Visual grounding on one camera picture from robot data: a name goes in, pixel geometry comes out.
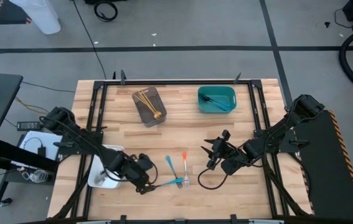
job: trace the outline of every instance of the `white container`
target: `white container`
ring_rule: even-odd
[[[111,146],[111,145],[103,145],[103,146],[117,151],[124,151],[124,147],[122,146]],[[102,172],[103,172],[103,164],[101,163],[100,158],[95,155],[93,157],[92,167],[90,168],[90,172],[89,172],[88,185],[91,187],[101,187],[101,188],[107,188],[107,189],[114,189],[120,186],[119,182],[111,180],[108,177],[104,180],[102,184],[97,185],[95,183],[95,178],[97,175],[100,175],[100,173]],[[107,171],[107,174],[110,175],[110,177],[119,180],[119,178],[116,175],[112,174],[111,172]]]
[[[21,7],[44,34],[60,31],[59,17],[48,0],[10,0]]]

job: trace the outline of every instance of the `gray floor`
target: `gray floor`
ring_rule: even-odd
[[[61,32],[43,35],[35,24],[0,26],[0,49],[91,47],[72,1],[50,0],[60,17]],[[76,0],[96,47],[152,47],[196,45],[270,46],[259,0],[128,0],[117,2],[118,18],[102,23],[93,8]],[[352,32],[335,25],[333,13],[346,0],[266,0],[279,46],[339,46]],[[342,14],[339,21],[349,24]],[[324,22],[331,22],[326,28]],[[340,69],[337,52],[280,52],[291,94],[314,95],[333,110],[353,163],[353,84]],[[123,69],[132,78],[279,78],[272,51],[99,52],[105,72]],[[353,67],[353,52],[347,54]],[[0,73],[19,74],[31,83],[74,90],[77,80],[102,79],[94,53],[0,54]],[[72,93],[57,93],[22,85],[25,103],[70,108]],[[37,120],[15,102],[9,121]],[[0,139],[16,144],[22,133],[8,123]],[[0,223],[43,220],[51,187],[10,184],[0,208]]]

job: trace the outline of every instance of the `desk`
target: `desk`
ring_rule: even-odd
[[[261,83],[270,123],[274,124],[285,114],[278,80],[263,79]],[[93,80],[78,82],[72,111],[81,127],[87,123],[93,84]],[[122,183],[115,190],[93,189],[88,219],[119,220],[121,215],[127,215],[129,220],[229,219],[230,214],[236,214],[238,218],[271,218],[262,169],[244,167],[229,176],[218,190],[206,190],[197,183],[197,176],[208,161],[207,154],[200,148],[209,146],[204,139],[216,138],[224,129],[230,131],[230,143],[236,146],[253,137],[255,122],[248,85],[232,85],[237,95],[237,107],[227,115],[199,113],[197,89],[200,85],[155,85],[167,109],[167,118],[152,128],[145,128],[141,123],[131,97],[132,93],[146,87],[112,85],[107,89],[102,124],[107,128],[103,130],[103,144],[123,146],[128,154],[147,154],[158,167],[157,184],[174,179],[166,155],[170,155],[179,176],[183,175],[182,151],[186,151],[191,186],[179,190],[170,185],[145,195],[137,194],[130,183]],[[254,94],[258,104],[259,94],[257,91]],[[93,124],[98,117],[100,95],[96,99]],[[264,128],[261,110],[258,113]],[[311,213],[299,164],[284,154],[279,154],[278,160],[286,189],[302,209]],[[79,156],[70,156],[59,165],[48,217],[55,215],[73,192],[79,162]],[[153,178],[154,169],[148,174]],[[202,181],[215,186],[223,177],[223,171],[217,167],[205,173]],[[273,189],[281,214],[280,199],[276,188]],[[84,200],[82,193],[78,215],[82,214]]]

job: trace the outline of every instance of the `teal plastic container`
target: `teal plastic container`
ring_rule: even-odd
[[[223,110],[215,103],[204,101],[199,94],[205,94],[211,99],[228,106],[229,110]],[[236,93],[230,86],[202,86],[197,93],[199,108],[202,113],[217,113],[227,114],[230,113],[237,106]]]

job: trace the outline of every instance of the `fork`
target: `fork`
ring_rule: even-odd
[[[171,157],[166,156],[166,160],[168,161],[168,164],[171,167],[172,173],[175,175],[175,179],[177,179],[177,175],[175,173],[174,166],[172,166]],[[176,185],[179,189],[183,188],[182,182],[177,182]]]
[[[188,187],[190,185],[190,179],[187,175],[187,165],[186,165],[186,152],[183,152],[183,161],[184,161],[184,186]]]

